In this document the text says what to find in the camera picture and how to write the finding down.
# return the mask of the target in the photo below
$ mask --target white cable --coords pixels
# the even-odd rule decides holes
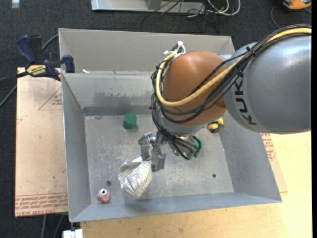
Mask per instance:
[[[238,0],[238,8],[237,8],[237,10],[235,12],[233,12],[233,13],[222,13],[222,15],[225,15],[225,16],[236,15],[240,11],[240,8],[241,8],[241,0]]]
[[[217,11],[218,14],[225,15],[225,16],[236,15],[240,11],[240,8],[241,8],[241,0],[238,0],[238,8],[237,8],[237,10],[235,12],[233,12],[233,13],[225,13],[227,11],[227,9],[225,11],[221,11],[221,10],[217,9],[210,0],[207,0],[207,1]]]
[[[221,10],[217,9],[210,0],[207,0],[207,1],[212,6],[212,8],[214,8],[218,13],[226,12],[229,9],[229,1],[228,0],[226,0],[227,8],[224,11],[222,11],[222,9]]]

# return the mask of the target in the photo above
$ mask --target cardboard sheet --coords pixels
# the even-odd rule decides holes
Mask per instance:
[[[17,80],[15,216],[67,212],[61,82]]]

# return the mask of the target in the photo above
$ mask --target pink spool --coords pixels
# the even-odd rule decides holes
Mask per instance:
[[[110,193],[106,189],[102,188],[99,190],[97,198],[103,202],[107,203],[110,200]]]

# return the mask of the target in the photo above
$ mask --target yellow object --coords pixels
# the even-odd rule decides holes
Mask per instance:
[[[224,126],[222,118],[219,118],[216,121],[209,123],[208,130],[210,130],[211,132],[218,132],[219,126]]]

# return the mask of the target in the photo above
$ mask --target power cord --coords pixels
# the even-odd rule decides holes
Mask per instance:
[[[216,8],[214,6],[214,4],[211,2],[211,0],[207,0],[207,1],[208,1],[209,5],[211,6],[211,8],[213,9],[213,10],[210,10],[210,12],[214,12],[216,14],[220,14],[220,15],[224,15],[224,16],[234,16],[241,9],[241,0],[238,0],[237,9],[234,12],[232,12],[232,13],[227,13],[227,11],[229,10],[229,7],[230,7],[229,0],[226,0],[226,4],[227,4],[226,9],[223,9],[223,8],[222,9],[218,9],[218,8]]]

